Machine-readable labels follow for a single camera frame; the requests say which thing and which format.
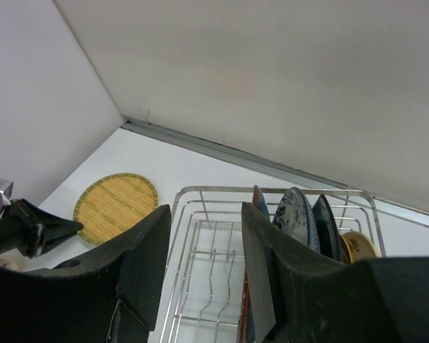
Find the yellow woven round plate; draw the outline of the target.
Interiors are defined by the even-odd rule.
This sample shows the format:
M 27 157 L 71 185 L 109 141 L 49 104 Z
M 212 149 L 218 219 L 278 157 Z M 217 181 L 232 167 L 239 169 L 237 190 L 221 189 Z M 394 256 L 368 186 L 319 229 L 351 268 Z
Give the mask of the yellow woven round plate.
M 82 193 L 73 219 L 83 224 L 80 238 L 98 246 L 140 222 L 158 203 L 157 190 L 147 178 L 133 173 L 111 174 Z

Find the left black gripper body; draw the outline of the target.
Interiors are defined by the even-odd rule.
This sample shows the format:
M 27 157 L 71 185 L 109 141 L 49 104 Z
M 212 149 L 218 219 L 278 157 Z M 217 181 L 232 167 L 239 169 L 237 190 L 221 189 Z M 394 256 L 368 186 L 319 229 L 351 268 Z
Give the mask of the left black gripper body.
M 45 225 L 43 211 L 25 199 L 15 199 L 0 218 L 0 254 L 12 249 L 29 258 L 43 254 Z

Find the yellow black patterned plate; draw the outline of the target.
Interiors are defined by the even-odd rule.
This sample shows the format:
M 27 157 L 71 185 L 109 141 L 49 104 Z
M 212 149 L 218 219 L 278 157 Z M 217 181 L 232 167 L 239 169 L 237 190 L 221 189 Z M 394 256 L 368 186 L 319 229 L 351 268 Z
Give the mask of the yellow black patterned plate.
M 380 253 L 373 242 L 363 233 L 355 231 L 345 232 L 340 238 L 347 247 L 350 263 L 364 259 L 380 258 Z

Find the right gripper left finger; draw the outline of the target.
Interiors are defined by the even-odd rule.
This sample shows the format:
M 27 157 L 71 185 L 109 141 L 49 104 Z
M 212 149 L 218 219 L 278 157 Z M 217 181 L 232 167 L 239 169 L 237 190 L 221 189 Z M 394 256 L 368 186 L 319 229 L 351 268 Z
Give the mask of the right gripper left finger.
M 0 267 L 0 342 L 146 342 L 155 329 L 171 209 L 52 269 Z

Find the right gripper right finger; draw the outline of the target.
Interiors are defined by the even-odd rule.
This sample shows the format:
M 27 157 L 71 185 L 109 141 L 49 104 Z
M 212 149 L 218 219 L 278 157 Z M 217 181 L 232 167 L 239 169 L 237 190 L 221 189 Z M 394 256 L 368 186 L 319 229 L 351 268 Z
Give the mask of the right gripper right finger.
M 242 205 L 258 342 L 429 342 L 429 257 L 343 264 Z

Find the dark blue round plate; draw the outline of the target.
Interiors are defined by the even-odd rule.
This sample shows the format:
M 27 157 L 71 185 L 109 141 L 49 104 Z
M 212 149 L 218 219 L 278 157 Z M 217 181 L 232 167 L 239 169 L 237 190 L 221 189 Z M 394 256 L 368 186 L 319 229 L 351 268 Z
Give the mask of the dark blue round plate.
M 267 219 L 270 218 L 270 213 L 268 211 L 264 195 L 261 188 L 257 185 L 254 185 L 252 204 L 262 213 L 263 216 Z M 242 308 L 239 319 L 239 328 L 237 330 L 237 341 L 240 343 L 256 342 L 247 270 L 245 270 L 243 280 Z

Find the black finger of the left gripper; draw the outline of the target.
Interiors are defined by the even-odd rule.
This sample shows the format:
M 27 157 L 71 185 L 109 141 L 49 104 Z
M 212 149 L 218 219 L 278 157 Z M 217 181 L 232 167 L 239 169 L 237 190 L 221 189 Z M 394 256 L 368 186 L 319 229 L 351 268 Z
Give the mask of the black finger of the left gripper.
M 46 254 L 75 236 L 84 226 L 45 212 L 25 199 L 21 200 L 24 223 L 22 254 Z

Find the small cream plate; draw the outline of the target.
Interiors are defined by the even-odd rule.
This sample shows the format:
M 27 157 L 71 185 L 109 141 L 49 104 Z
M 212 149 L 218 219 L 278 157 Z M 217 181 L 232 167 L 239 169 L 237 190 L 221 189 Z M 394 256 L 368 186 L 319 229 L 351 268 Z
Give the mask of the small cream plate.
M 22 272 L 24 270 L 24 258 L 17 250 L 11 250 L 0 254 L 0 267 Z

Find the blue floral white plate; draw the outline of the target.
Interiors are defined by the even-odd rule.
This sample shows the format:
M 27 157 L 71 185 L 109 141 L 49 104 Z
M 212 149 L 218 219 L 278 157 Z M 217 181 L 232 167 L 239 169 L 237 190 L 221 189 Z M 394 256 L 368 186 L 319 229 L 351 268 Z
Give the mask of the blue floral white plate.
M 312 207 L 297 187 L 284 193 L 272 223 L 299 243 L 320 253 L 320 240 Z

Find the teal square plate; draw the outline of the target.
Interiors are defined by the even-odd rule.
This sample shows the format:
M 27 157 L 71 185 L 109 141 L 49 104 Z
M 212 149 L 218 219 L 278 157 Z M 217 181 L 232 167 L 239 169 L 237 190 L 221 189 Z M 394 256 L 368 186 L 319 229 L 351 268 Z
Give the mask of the teal square plate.
M 325 195 L 321 194 L 312 208 L 320 240 L 320 253 L 342 262 L 342 247 L 333 212 Z

